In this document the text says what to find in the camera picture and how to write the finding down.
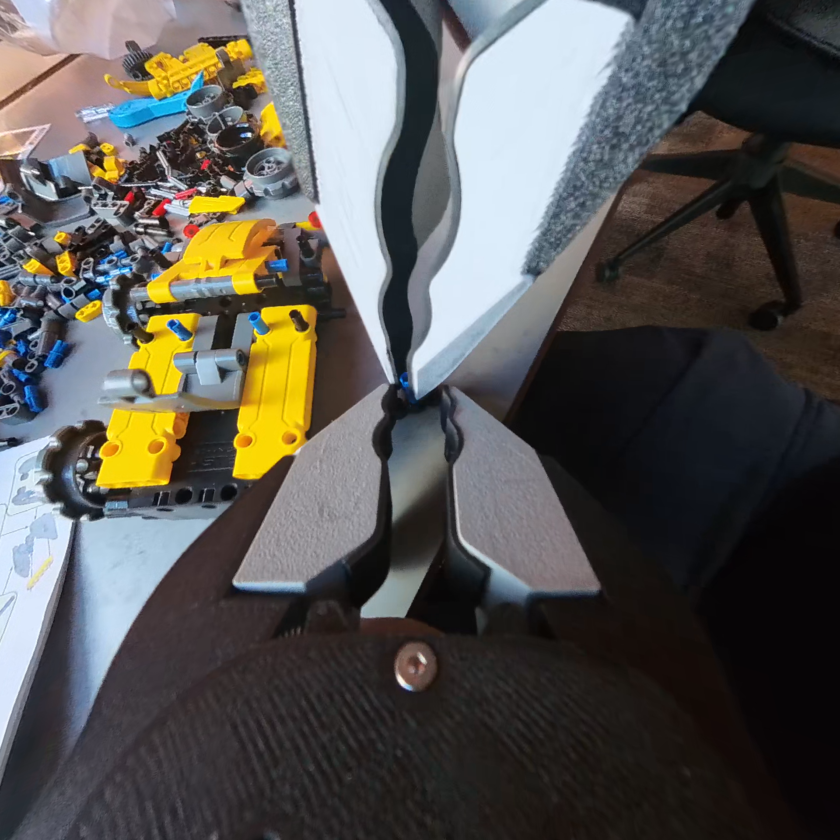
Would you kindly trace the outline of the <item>black office chair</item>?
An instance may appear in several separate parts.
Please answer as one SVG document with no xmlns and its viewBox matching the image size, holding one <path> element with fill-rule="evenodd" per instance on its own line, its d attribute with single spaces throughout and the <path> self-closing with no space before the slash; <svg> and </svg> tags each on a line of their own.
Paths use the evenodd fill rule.
<svg viewBox="0 0 840 840">
<path fill-rule="evenodd" d="M 793 144 L 839 147 L 838 2 L 757 2 L 703 88 L 687 107 L 748 132 L 736 150 L 651 154 L 646 172 L 711 181 L 708 189 L 614 257 L 597 279 L 613 283 L 638 252 L 715 211 L 730 218 L 748 204 L 782 299 L 753 311 L 756 330 L 777 329 L 803 303 L 783 196 L 839 204 L 838 177 L 787 163 Z"/>
</svg>

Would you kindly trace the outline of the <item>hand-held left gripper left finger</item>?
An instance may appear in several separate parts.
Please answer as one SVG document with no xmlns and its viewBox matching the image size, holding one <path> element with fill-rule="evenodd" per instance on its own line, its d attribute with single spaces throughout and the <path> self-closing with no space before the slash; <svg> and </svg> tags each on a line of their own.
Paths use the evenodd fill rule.
<svg viewBox="0 0 840 840">
<path fill-rule="evenodd" d="M 387 461 L 397 390 L 380 385 L 296 453 L 233 584 L 242 592 L 367 602 L 391 527 Z"/>
</svg>

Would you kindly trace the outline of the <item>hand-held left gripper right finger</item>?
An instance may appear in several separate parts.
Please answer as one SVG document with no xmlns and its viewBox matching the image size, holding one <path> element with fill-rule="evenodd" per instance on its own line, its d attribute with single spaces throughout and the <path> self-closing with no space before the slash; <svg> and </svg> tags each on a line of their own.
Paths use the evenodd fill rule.
<svg viewBox="0 0 840 840">
<path fill-rule="evenodd" d="M 447 542 L 484 611 L 598 596 L 602 586 L 535 450 L 456 387 L 442 389 Z"/>
</svg>

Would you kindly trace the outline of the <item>clear plastic bags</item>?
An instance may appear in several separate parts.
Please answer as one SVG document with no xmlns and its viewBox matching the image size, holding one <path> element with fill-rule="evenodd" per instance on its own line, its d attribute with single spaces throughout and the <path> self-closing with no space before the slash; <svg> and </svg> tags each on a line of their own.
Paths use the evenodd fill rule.
<svg viewBox="0 0 840 840">
<path fill-rule="evenodd" d="M 133 2 L 1 2 L 2 42 L 38 56 L 123 54 L 127 41 L 153 43 L 154 27 Z"/>
</svg>

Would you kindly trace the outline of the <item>grey desk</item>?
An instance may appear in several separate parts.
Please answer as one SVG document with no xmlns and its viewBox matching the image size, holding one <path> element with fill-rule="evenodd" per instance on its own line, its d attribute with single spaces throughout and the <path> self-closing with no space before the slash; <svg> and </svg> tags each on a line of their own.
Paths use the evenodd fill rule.
<svg viewBox="0 0 840 840">
<path fill-rule="evenodd" d="M 419 113 L 419 105 L 409 104 L 409 96 L 425 97 L 430 106 L 430 119 L 438 125 L 432 130 L 443 133 L 445 99 L 451 87 L 457 65 L 444 67 L 444 119 L 438 117 L 439 44 L 430 36 L 424 25 L 421 33 L 400 36 L 406 64 L 405 119 Z M 448 178 L 438 190 L 450 198 L 450 182 L 446 163 L 444 135 L 444 174 Z M 382 227 L 384 228 L 385 192 L 382 187 Z M 385 325 L 383 302 L 385 293 L 396 291 L 395 245 L 386 245 L 392 262 L 392 278 L 382 299 L 382 316 L 386 336 L 390 342 L 393 361 L 396 348 L 397 327 Z M 71 724 L 70 734 L 81 733 L 81 712 L 87 711 L 87 722 L 92 722 L 92 689 L 99 687 L 106 665 L 116 655 L 118 643 L 125 638 L 130 621 L 136 618 L 141 607 L 149 600 L 152 591 L 175 563 L 175 556 L 186 547 L 186 531 L 182 526 L 152 524 L 128 525 L 121 528 L 125 537 L 140 540 L 132 547 L 118 546 L 117 534 L 109 543 L 99 543 L 84 548 L 81 543 L 88 538 L 98 541 L 96 526 L 79 526 L 74 544 L 70 548 L 66 576 L 56 614 L 46 640 L 45 649 L 28 694 L 24 712 L 24 735 L 17 735 L 20 752 L 13 759 L 8 772 L 12 782 L 24 780 L 24 764 L 43 770 L 47 766 L 48 749 L 56 748 L 56 755 L 63 757 L 69 746 L 68 736 L 59 734 L 61 723 Z M 97 684 L 87 688 L 87 701 L 79 693 L 81 680 L 99 677 Z"/>
</svg>

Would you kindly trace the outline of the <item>pile of loose toy bricks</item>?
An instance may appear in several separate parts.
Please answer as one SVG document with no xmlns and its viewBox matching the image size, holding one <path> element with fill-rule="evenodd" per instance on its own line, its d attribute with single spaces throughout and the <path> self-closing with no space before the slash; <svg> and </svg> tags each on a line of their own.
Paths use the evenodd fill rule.
<svg viewBox="0 0 840 840">
<path fill-rule="evenodd" d="M 198 228 L 256 219 L 256 203 L 298 192 L 273 104 L 253 110 L 267 84 L 246 35 L 204 36 L 177 56 L 131 40 L 125 49 L 123 78 L 104 80 L 126 101 L 168 98 L 199 77 L 204 86 L 170 116 L 175 126 L 129 157 L 89 133 L 40 160 L 31 153 L 46 127 L 22 131 L 18 149 L 2 152 L 4 424 L 46 409 L 42 375 L 63 365 L 72 322 L 102 318 L 108 274 L 156 272 L 160 249 L 176 259 Z"/>
</svg>

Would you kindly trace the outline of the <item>light blue curved brick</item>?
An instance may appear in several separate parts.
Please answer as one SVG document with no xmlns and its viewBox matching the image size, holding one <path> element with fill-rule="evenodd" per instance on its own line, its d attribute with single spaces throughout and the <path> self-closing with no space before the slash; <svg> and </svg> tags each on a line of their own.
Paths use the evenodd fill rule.
<svg viewBox="0 0 840 840">
<path fill-rule="evenodd" d="M 76 117 L 85 124 L 108 119 L 118 129 L 127 130 L 157 119 L 185 113 L 187 99 L 203 86 L 204 79 L 199 77 L 197 87 L 193 86 L 168 98 L 135 98 L 116 105 L 89 106 L 76 111 Z"/>
</svg>

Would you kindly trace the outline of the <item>black brick connector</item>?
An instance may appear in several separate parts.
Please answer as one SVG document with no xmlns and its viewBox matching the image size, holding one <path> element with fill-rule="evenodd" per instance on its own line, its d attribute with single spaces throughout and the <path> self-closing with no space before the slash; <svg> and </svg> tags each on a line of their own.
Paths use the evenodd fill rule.
<svg viewBox="0 0 840 840">
<path fill-rule="evenodd" d="M 444 396 L 444 387 L 439 386 L 422 397 L 416 397 L 410 390 L 401 386 L 386 388 L 382 399 L 383 412 L 387 417 L 399 421 L 407 416 L 425 411 L 439 410 Z"/>
</svg>

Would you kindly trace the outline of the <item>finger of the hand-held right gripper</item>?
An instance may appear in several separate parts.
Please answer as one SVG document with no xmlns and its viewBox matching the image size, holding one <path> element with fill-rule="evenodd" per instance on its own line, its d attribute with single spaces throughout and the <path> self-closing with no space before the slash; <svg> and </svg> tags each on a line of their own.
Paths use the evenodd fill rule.
<svg viewBox="0 0 840 840">
<path fill-rule="evenodd" d="M 403 126 L 403 42 L 381 2 L 295 2 L 316 208 L 386 379 L 382 316 L 392 262 L 382 227 L 385 170 Z"/>
<path fill-rule="evenodd" d="M 409 283 L 413 391 L 441 385 L 530 288 L 579 134 L 634 28 L 624 2 L 453 2 L 470 36 L 445 99 L 450 198 Z"/>
</svg>

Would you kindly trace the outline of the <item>yellow toy brick vehicle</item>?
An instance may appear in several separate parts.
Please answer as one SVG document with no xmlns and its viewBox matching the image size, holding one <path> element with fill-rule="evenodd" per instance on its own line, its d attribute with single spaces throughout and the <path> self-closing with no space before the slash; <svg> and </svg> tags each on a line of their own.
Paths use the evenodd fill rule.
<svg viewBox="0 0 840 840">
<path fill-rule="evenodd" d="M 133 349 L 101 384 L 108 421 L 53 433 L 35 499 L 63 516 L 214 518 L 307 441 L 320 320 L 343 316 L 315 213 L 210 224 L 156 272 L 111 272 L 96 305 Z"/>
</svg>

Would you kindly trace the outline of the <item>building instruction booklet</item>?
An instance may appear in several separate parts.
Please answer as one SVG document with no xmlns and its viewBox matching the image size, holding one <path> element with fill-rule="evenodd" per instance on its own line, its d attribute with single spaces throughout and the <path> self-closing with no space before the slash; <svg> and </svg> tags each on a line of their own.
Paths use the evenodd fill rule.
<svg viewBox="0 0 840 840">
<path fill-rule="evenodd" d="M 42 437 L 1 454 L 1 767 L 5 769 L 64 584 L 74 523 L 39 491 Z"/>
</svg>

